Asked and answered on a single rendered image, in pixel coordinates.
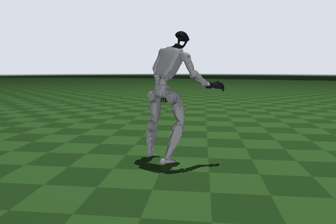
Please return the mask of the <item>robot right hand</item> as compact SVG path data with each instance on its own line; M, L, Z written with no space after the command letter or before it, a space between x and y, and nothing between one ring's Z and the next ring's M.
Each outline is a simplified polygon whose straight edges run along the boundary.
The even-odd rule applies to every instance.
M211 89L212 87L216 89L222 89L222 91L224 91L223 83L220 83L219 81L215 81L213 83L210 82L210 86L206 86L207 89Z

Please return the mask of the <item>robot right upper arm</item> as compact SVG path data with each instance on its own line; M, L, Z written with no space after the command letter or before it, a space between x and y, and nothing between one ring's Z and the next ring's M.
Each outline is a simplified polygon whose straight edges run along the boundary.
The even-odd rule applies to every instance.
M182 61L184 61L189 73L190 73L190 78L195 79L197 78L197 76L195 75L195 70L194 70L194 66L193 63L191 61L191 56L190 54L186 53L186 52L180 52L180 59Z

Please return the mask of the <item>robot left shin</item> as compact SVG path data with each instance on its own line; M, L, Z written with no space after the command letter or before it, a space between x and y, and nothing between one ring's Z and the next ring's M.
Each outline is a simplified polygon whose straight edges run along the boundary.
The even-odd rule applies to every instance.
M148 123L149 123L149 121L148 121ZM148 129L148 123L146 125L147 126L146 142L147 142L147 146L148 146L147 155L149 154L149 156L151 156L152 152L153 152L154 143L155 143L155 140L156 140L157 129L155 131L150 131Z

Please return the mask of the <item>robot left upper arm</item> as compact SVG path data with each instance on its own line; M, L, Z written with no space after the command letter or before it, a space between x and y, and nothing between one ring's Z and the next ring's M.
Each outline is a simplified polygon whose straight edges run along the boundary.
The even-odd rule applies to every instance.
M153 66L153 71L156 73L156 68L157 68L157 65L158 65L158 62L159 62L159 59L160 59L160 57L161 57L161 55L162 55L162 52L163 52L163 50L164 50L165 48L161 48L160 50L159 50L159 54L158 54L158 57L157 57L157 59L156 59L156 61L155 61L155 63L154 63L154 66Z

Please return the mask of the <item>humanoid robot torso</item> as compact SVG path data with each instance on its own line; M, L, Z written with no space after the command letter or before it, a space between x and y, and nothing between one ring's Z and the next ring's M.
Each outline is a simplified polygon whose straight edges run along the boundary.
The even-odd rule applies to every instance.
M157 64L156 73L161 76L158 84L154 86L154 96L158 98L166 98L165 91L170 89L167 81L171 80L177 73L182 60L180 59L180 52L183 49L166 47Z

